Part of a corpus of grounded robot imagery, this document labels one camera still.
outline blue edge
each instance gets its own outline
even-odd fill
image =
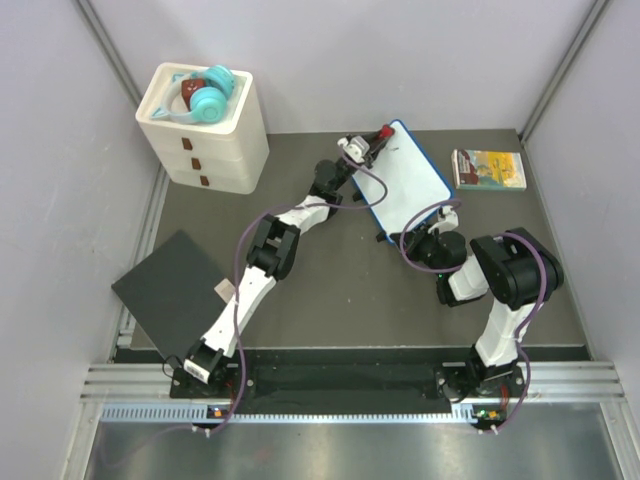
[[[431,166],[433,167],[433,169],[436,171],[436,173],[438,174],[438,176],[440,177],[440,179],[442,180],[442,183],[445,184],[445,186],[447,187],[447,189],[449,190],[449,198],[446,200],[450,200],[453,198],[453,189],[451,188],[451,185],[449,185],[449,182],[447,182],[447,179],[444,178],[442,176],[442,173],[440,172],[440,170],[438,170],[438,167],[436,167],[433,163],[433,161],[431,160],[431,158],[429,158],[429,155],[427,154],[427,152],[424,151],[424,148],[422,148],[422,145],[420,145],[420,143],[418,143],[418,141],[416,140],[416,137],[413,136],[413,133],[411,133],[411,130],[409,130],[407,128],[407,126],[404,124],[404,122],[402,120],[400,120],[399,118],[396,118],[394,120],[391,120],[391,122],[389,122],[388,125],[391,125],[393,122],[398,122],[400,123],[400,125],[402,125],[404,127],[404,129],[407,131],[407,133],[409,134],[409,137],[411,137],[411,140],[413,140],[413,143],[415,143],[418,148],[420,149],[420,151],[422,152],[422,154],[424,155],[424,158],[427,160],[427,162],[429,162],[431,164]],[[360,190],[360,187],[358,186],[358,182],[356,182],[356,180],[352,177],[351,181],[353,182],[353,185],[356,187],[356,189],[358,189],[358,191],[360,191],[360,193],[362,193],[362,190]],[[369,203],[368,199],[364,196],[364,193],[362,193],[362,196],[364,198],[364,200],[367,202],[367,204]],[[418,224],[418,226],[425,224],[426,222],[429,221],[429,219],[431,217],[433,217],[435,215],[436,212],[433,212],[431,215],[429,215],[427,218],[425,218],[421,223]],[[380,223],[380,220],[378,220],[378,217],[376,217],[376,214],[373,210],[371,210],[371,214],[373,215],[373,218],[375,219],[376,223],[378,224],[378,227],[380,227],[380,231],[384,232],[386,237],[387,237],[387,241],[394,245],[394,242],[391,240],[391,238],[389,237],[389,233],[385,232],[384,228],[382,228],[382,224]]]

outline white wall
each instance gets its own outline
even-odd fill
[[[592,0],[93,0],[142,90],[162,62],[256,76],[272,133],[524,126]]]
[[[157,161],[70,1],[0,15],[0,477],[57,478]]]
[[[640,424],[638,18],[611,3],[528,148],[587,333]]]

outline white drawer box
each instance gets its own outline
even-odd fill
[[[225,116],[218,123],[183,125],[169,119],[151,119],[173,76],[198,70],[205,70],[205,67],[175,63],[160,65],[136,112],[136,120],[174,182],[211,190],[251,193],[269,155],[269,145],[250,73],[232,70],[236,86]],[[174,101],[173,108],[186,111],[180,96]],[[200,171],[193,169],[192,158],[200,163]],[[208,186],[202,185],[201,175],[207,177]]]

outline black mat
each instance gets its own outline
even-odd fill
[[[215,291],[224,278],[211,258],[179,231],[112,288],[164,358],[184,359],[226,306]]]

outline white board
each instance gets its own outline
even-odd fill
[[[390,126],[395,133],[371,168],[389,189],[384,202],[371,209],[387,238],[392,233],[400,233],[411,217],[423,208],[453,196],[451,187],[407,127],[400,120],[394,120]],[[382,185],[368,175],[356,172],[353,180],[367,203],[382,197]],[[418,217],[411,228],[427,220],[436,210]]]

